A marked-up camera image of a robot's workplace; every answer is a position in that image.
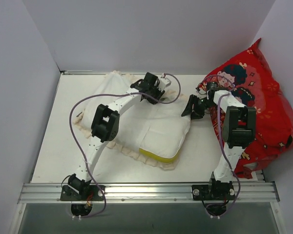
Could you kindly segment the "white pillow with yellow band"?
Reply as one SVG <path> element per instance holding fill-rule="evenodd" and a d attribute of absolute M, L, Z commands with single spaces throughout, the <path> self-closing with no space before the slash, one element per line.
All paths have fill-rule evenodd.
<path fill-rule="evenodd" d="M 182 107 L 153 107 L 138 118 L 132 135 L 133 149 L 163 163 L 178 155 L 190 129 L 189 117 L 182 117 Z"/>

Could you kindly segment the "white pillowcase with cream ruffle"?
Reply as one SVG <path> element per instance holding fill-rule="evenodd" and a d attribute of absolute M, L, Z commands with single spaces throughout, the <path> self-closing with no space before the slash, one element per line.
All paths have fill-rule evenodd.
<path fill-rule="evenodd" d="M 129 89 L 130 85 L 137 80 L 137 77 L 134 75 L 121 75 L 119 72 L 114 71 L 105 76 L 102 83 L 96 90 L 94 90 L 94 94 L 123 94 Z M 116 97 L 106 96 L 95 97 L 80 105 L 82 111 L 73 119 L 73 124 L 84 134 L 85 138 L 89 138 L 91 135 L 91 123 L 98 105 L 107 105 L 116 99 Z M 134 125 L 138 123 L 138 118 L 142 117 L 145 112 L 150 111 L 151 108 L 157 108 L 161 105 L 172 104 L 175 106 L 181 106 L 183 112 L 183 109 L 186 107 L 188 102 L 188 98 L 178 91 L 166 89 L 161 101 L 161 103 L 153 105 L 144 99 L 130 107 L 124 114 L 121 115 L 118 134 L 114 140 L 107 144 L 107 147 L 118 150 L 125 156 L 141 161 L 146 165 L 159 167 L 165 171 L 174 170 L 179 161 L 180 151 L 174 158 L 175 160 L 173 162 L 163 163 L 133 149 L 132 135 L 135 134 Z"/>

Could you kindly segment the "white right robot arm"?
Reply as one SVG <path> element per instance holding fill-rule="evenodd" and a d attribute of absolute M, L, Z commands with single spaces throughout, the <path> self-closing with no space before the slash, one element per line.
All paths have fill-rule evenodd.
<path fill-rule="evenodd" d="M 217 82 L 209 82 L 206 97 L 190 95 L 181 115 L 190 116 L 192 120 L 201 119 L 212 107 L 217 109 L 222 155 L 208 186 L 199 189 L 199 195 L 202 198 L 232 199 L 235 197 L 232 179 L 238 160 L 255 138 L 256 110 L 239 102 L 231 91 L 219 87 Z"/>

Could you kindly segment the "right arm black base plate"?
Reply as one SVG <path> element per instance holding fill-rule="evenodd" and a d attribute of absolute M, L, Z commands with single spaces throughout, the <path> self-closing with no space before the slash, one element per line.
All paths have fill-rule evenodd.
<path fill-rule="evenodd" d="M 230 201 L 235 199 L 235 191 L 230 184 L 192 185 L 192 199 L 197 201 Z"/>

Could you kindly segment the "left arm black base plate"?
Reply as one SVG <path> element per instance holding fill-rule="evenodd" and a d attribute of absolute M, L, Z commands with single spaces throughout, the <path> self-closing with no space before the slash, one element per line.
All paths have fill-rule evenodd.
<path fill-rule="evenodd" d="M 63 185 L 60 201 L 103 201 L 103 193 L 95 185 L 90 185 L 83 192 Z"/>

